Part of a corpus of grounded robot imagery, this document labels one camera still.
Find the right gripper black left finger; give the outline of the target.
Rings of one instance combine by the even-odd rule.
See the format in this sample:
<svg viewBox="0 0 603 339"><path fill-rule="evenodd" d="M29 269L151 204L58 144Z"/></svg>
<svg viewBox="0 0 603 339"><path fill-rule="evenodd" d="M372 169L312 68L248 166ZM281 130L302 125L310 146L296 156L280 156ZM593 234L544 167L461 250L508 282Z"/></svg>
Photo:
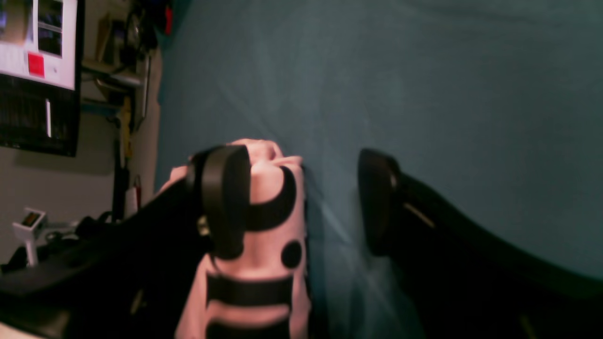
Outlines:
<svg viewBox="0 0 603 339"><path fill-rule="evenodd" d="M244 145L194 155L136 214L1 278L1 324L43 339L170 336L204 253L243 253L251 163Z"/></svg>

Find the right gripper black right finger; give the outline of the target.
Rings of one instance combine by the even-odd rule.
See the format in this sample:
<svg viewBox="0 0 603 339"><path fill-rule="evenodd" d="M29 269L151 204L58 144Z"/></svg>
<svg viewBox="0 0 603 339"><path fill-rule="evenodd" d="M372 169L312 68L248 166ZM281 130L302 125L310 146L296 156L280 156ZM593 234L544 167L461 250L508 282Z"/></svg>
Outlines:
<svg viewBox="0 0 603 339"><path fill-rule="evenodd" d="M402 271L429 339L600 339L602 281L474 223L375 149L359 153L367 245Z"/></svg>

